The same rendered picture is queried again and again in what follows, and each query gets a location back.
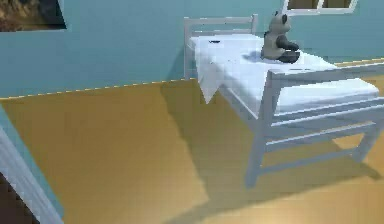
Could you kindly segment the white framed bed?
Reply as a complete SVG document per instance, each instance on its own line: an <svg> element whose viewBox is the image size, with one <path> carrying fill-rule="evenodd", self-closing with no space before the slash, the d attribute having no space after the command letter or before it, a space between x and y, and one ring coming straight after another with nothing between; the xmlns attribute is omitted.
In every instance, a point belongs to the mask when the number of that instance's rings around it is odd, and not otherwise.
<svg viewBox="0 0 384 224"><path fill-rule="evenodd" d="M384 75L384 62L338 67L301 53L294 64L261 57L257 17L186 18L184 76L203 97L221 94L254 133L245 183L281 170L263 166L265 154L360 134L346 155L362 161L384 131L384 97L367 77ZM219 40L220 43L209 43Z"/></svg>

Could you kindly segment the grey and black teddy bear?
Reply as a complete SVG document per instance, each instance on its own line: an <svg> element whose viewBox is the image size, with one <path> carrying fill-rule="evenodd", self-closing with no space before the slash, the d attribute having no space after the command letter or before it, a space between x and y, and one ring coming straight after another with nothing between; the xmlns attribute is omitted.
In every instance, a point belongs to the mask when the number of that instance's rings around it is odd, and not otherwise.
<svg viewBox="0 0 384 224"><path fill-rule="evenodd" d="M299 57L299 45L290 41L286 34L290 31L290 18L287 14L276 11L264 33L261 57L282 63L295 63Z"/></svg>

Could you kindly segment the white framed window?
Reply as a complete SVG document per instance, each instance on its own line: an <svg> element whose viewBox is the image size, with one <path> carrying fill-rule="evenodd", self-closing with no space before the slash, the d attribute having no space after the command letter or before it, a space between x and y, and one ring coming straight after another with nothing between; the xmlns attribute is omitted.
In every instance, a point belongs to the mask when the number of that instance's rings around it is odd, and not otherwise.
<svg viewBox="0 0 384 224"><path fill-rule="evenodd" d="M284 0L281 11L290 16L351 14L359 0Z"/></svg>

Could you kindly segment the brown framed wall picture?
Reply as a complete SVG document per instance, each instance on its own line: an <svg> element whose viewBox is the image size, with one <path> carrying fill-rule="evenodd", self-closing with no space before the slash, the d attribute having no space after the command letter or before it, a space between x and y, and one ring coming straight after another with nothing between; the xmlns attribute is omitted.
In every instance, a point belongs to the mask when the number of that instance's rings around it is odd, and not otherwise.
<svg viewBox="0 0 384 224"><path fill-rule="evenodd" d="M0 0L0 32L66 28L59 0Z"/></svg>

